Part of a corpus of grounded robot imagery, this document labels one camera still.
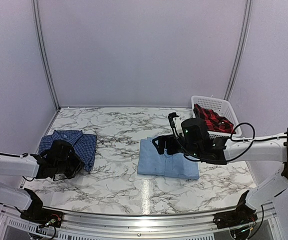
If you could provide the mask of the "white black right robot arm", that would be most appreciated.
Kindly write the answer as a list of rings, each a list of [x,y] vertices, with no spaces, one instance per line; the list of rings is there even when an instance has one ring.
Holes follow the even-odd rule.
[[[182,153],[191,162],[212,165],[227,165],[242,161],[272,161],[283,164],[275,174],[264,180],[258,187],[246,191],[240,197],[231,219],[242,224],[267,201],[272,200],[288,188],[288,129],[276,135],[264,137],[210,138],[204,120],[189,118],[179,120],[173,112],[169,115],[172,130],[152,140],[158,154]]]

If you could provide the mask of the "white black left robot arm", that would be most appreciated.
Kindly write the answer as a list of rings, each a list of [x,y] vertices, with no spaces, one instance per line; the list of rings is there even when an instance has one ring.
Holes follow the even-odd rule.
[[[58,175],[63,175],[66,180],[74,178],[83,167],[84,163],[73,146],[64,140],[53,141],[50,149],[40,154],[0,152],[0,176],[54,180]],[[0,203],[27,211],[37,223],[47,218],[42,201],[29,189],[15,188],[0,182]]]

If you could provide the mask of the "light blue long sleeve shirt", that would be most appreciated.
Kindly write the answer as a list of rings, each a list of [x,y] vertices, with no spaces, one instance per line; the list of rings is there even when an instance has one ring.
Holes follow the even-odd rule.
[[[182,153],[158,154],[151,137],[140,141],[137,173],[192,180],[200,177],[197,162],[187,160]]]

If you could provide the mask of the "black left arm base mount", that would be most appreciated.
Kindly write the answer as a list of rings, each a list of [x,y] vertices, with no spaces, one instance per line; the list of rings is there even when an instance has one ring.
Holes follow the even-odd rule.
[[[61,227],[63,212],[46,209],[43,207],[42,200],[30,189],[24,188],[32,200],[28,209],[21,210],[20,218],[40,224],[43,227]]]

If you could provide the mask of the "navy checked shirt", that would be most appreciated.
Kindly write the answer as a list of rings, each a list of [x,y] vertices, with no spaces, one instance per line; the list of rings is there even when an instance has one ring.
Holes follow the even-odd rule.
[[[90,172],[93,169],[96,153],[97,135],[84,134],[80,130],[54,130],[51,135],[42,137],[38,153],[51,148],[54,140],[63,140],[70,143],[75,153],[84,163],[84,170]]]

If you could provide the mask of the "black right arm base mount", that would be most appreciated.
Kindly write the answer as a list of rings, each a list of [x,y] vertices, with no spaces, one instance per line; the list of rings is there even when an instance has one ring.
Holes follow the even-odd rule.
[[[218,229],[235,227],[251,222],[255,222],[258,217],[256,210],[246,205],[246,196],[249,190],[244,192],[234,210],[223,211],[214,214],[213,223]]]

